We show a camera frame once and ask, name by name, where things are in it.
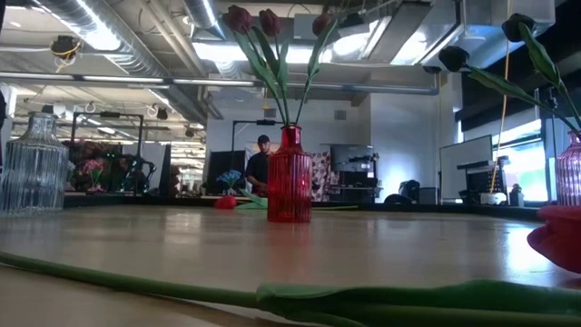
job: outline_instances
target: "blue flowers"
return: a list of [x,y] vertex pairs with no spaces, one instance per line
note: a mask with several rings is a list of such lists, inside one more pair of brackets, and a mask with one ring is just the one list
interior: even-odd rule
[[216,178],[216,182],[225,182],[232,188],[238,180],[242,177],[242,173],[231,169],[228,172],[222,173],[218,178]]

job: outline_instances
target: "red glass vase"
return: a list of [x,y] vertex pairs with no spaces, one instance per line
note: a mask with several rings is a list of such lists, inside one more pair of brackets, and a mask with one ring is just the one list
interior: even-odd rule
[[311,158],[300,146],[300,127],[284,126],[279,150],[269,157],[268,221],[310,222]]

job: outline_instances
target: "white wall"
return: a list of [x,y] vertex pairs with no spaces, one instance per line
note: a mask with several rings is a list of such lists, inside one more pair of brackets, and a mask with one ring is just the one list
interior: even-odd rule
[[[215,101],[214,104],[226,119],[208,121],[207,151],[231,150],[232,120],[264,119],[261,99],[244,103]],[[289,102],[293,119],[296,117],[298,104],[298,101]],[[269,103],[269,106],[275,107],[275,104]],[[335,110],[346,110],[347,120],[335,121]],[[358,108],[351,107],[350,102],[346,101],[309,101],[303,107],[299,125],[302,127],[302,148],[310,153],[326,151],[329,149],[328,144],[365,144],[366,141],[366,137],[359,130]],[[262,134],[268,135],[271,142],[279,143],[281,125],[237,124],[234,150],[244,150],[246,144],[255,143]]]
[[414,179],[422,187],[436,186],[436,113],[438,97],[372,94],[371,145],[379,153],[378,201],[397,193],[401,182]]

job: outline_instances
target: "glass window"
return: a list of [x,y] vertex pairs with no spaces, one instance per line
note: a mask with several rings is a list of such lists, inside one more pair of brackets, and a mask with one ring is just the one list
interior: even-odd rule
[[507,155],[510,160],[510,164],[505,166],[509,192],[512,185],[518,183],[525,195],[525,201],[548,200],[545,148],[542,141],[501,148],[500,155]]

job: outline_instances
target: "table surface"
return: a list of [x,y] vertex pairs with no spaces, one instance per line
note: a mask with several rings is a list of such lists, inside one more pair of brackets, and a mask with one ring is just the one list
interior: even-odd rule
[[[436,286],[472,279],[571,286],[527,245],[536,223],[449,213],[109,206],[0,220],[0,250],[160,281],[255,290],[262,282]],[[268,313],[115,292],[0,266],[0,326],[282,326]]]

